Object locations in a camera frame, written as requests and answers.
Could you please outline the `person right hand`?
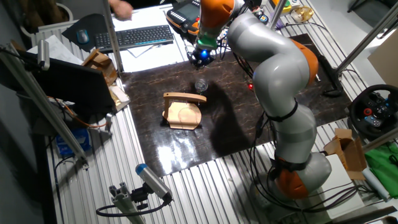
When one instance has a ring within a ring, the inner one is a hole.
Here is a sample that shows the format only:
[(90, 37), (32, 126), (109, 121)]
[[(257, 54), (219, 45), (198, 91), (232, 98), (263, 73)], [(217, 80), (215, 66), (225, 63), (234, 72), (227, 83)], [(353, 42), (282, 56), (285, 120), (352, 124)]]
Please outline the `person right hand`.
[(133, 7), (128, 2), (122, 0), (108, 0), (108, 3), (116, 19), (120, 21), (131, 20)]

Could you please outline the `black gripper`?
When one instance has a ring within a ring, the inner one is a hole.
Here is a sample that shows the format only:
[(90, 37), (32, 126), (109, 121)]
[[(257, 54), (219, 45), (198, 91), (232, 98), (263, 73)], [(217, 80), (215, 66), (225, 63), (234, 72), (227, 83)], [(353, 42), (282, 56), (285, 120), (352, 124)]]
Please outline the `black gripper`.
[(189, 53), (189, 61), (195, 69), (199, 69), (199, 67), (203, 67), (203, 69), (211, 68), (211, 62), (214, 59), (209, 50), (195, 49)]

